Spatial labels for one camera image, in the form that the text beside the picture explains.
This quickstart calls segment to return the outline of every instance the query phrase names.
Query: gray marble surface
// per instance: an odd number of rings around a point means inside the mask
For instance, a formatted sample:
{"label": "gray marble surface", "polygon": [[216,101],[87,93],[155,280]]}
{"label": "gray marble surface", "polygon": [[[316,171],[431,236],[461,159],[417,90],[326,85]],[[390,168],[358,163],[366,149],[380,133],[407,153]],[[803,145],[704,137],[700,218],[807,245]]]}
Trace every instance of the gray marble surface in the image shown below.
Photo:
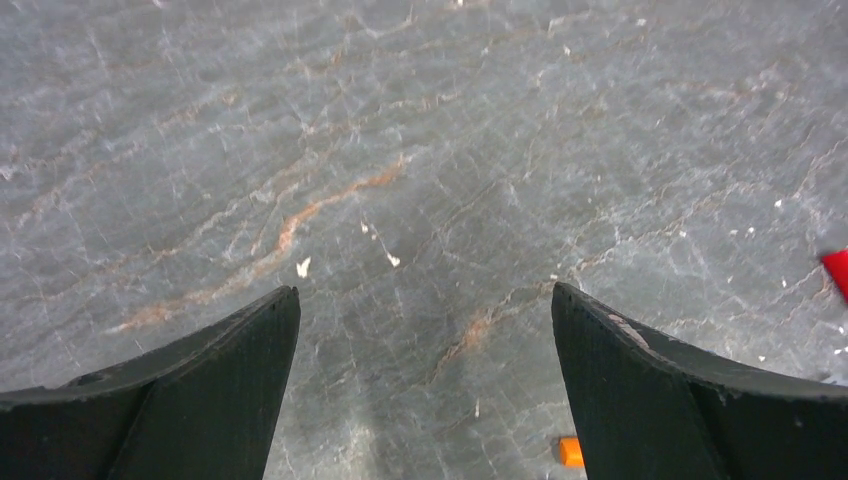
{"label": "gray marble surface", "polygon": [[296,285],[266,478],[580,478],[555,278],[844,376],[846,10],[2,0],[0,388]]}

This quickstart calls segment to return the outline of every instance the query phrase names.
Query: white mark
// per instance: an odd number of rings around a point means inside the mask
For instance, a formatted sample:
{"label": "white mark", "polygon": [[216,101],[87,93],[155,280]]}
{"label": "white mark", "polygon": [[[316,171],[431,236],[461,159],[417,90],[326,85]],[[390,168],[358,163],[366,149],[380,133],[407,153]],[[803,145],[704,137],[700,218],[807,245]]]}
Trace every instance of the white mark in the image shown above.
{"label": "white mark", "polygon": [[105,333],[107,335],[113,335],[115,333],[123,332],[127,328],[129,328],[129,325],[127,325],[126,323],[122,323],[122,324],[118,325],[117,327],[107,328],[106,330],[103,331],[103,333]]}
{"label": "white mark", "polygon": [[309,264],[312,263],[312,257],[306,257],[306,260],[298,263],[297,266],[297,276],[300,278],[306,278],[309,275]]}

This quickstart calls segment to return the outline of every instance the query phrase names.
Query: debris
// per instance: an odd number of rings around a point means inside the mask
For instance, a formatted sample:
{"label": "debris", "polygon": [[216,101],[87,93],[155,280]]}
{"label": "debris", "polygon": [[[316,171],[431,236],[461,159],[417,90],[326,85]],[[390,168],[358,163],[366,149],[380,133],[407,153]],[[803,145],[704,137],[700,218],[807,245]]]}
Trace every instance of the debris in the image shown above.
{"label": "debris", "polygon": [[309,275],[309,264],[312,263],[312,257],[306,257],[306,260],[298,263],[297,267],[297,276],[300,278],[306,278]]}
{"label": "debris", "polygon": [[577,437],[563,437],[559,439],[559,457],[566,467],[583,467],[583,451]]}
{"label": "debris", "polygon": [[833,278],[836,288],[848,302],[848,249],[825,255],[822,257],[822,263]]}

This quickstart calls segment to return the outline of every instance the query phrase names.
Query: orange marble vein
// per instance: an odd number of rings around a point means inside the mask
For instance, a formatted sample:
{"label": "orange marble vein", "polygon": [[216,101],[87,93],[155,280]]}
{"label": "orange marble vein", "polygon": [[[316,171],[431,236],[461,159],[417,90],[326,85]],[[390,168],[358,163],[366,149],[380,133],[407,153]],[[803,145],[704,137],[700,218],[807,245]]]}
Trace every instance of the orange marble vein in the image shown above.
{"label": "orange marble vein", "polygon": [[303,223],[317,215],[322,208],[345,200],[359,190],[388,185],[398,177],[405,163],[406,159],[401,157],[400,160],[387,167],[380,174],[360,180],[350,185],[341,193],[307,205],[283,222],[283,226],[280,228],[277,247],[271,253],[250,265],[240,268],[217,288],[196,290],[185,294],[180,299],[160,302],[156,305],[142,308],[130,317],[129,320],[106,332],[118,333],[130,328],[162,323],[173,317],[175,312],[180,308],[185,308],[192,304],[206,305],[222,295],[232,294],[247,288],[253,280],[271,273],[288,257],[291,247],[294,244],[297,229]]}
{"label": "orange marble vein", "polygon": [[491,314],[485,310],[477,310],[471,316],[471,322],[468,324],[468,327],[465,329],[465,333],[463,333],[462,338],[459,342],[451,345],[447,352],[442,355],[442,358],[436,363],[436,368],[433,369],[433,372],[430,375],[430,381],[435,379],[438,376],[439,372],[444,368],[444,365],[454,358],[456,358],[459,354],[461,354],[464,350],[469,348],[474,348],[480,344],[483,340],[483,337],[489,332],[490,327],[492,326],[492,318]]}

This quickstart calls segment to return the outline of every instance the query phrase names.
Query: red object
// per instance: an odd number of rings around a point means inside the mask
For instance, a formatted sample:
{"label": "red object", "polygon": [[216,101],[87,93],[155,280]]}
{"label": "red object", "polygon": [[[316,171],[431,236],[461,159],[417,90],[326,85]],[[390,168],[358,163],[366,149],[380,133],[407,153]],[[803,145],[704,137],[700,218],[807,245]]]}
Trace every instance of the red object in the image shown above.
{"label": "red object", "polygon": [[822,257],[822,263],[848,302],[848,250],[825,255]]}

